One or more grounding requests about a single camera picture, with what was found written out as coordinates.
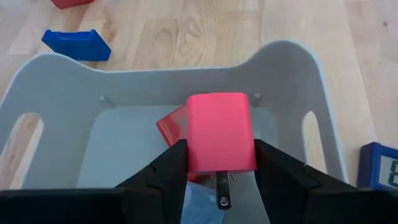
red object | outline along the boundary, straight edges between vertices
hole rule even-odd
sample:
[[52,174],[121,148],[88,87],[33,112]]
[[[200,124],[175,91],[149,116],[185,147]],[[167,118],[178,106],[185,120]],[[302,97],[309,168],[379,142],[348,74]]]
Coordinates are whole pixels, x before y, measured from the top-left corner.
[[93,2],[94,0],[51,0],[58,8],[65,9],[66,7],[77,6]]
[[[164,141],[170,147],[180,139],[187,138],[187,107],[182,106],[171,112],[158,122],[156,126],[162,134]],[[190,182],[198,183],[202,175],[188,174]]]
[[248,96],[193,95],[187,113],[189,172],[257,169]]

digital display screen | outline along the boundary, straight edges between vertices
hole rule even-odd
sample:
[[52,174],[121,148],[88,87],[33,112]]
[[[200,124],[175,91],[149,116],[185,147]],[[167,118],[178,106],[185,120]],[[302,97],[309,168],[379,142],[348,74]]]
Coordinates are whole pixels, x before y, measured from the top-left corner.
[[381,156],[379,183],[398,189],[398,159]]

gray plastic bin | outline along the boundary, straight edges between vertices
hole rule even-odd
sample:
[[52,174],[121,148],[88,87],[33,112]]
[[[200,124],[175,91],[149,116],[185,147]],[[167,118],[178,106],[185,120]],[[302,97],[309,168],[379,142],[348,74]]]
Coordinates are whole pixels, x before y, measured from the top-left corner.
[[[196,93],[239,91],[252,105],[254,135],[306,160],[303,119],[317,117],[328,174],[347,181],[319,63],[289,41],[268,44],[235,67],[102,72],[59,54],[16,74],[0,104],[0,149],[23,113],[44,123],[23,188],[114,187],[167,146],[155,122]],[[227,223],[266,216],[253,173],[232,182]]]

blue block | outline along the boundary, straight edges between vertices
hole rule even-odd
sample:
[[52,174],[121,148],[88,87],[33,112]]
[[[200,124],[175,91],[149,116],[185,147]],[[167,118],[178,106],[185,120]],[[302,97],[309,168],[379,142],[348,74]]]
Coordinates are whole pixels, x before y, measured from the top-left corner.
[[42,41],[54,52],[75,60],[104,61],[111,55],[111,49],[95,30],[73,33],[46,30]]

pink rectangular block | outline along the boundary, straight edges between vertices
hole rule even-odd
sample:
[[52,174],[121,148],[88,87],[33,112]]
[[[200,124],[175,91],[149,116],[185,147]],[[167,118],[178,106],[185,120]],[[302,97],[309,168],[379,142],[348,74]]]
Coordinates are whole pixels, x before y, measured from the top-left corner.
[[257,169],[248,97],[193,95],[187,100],[188,171]]

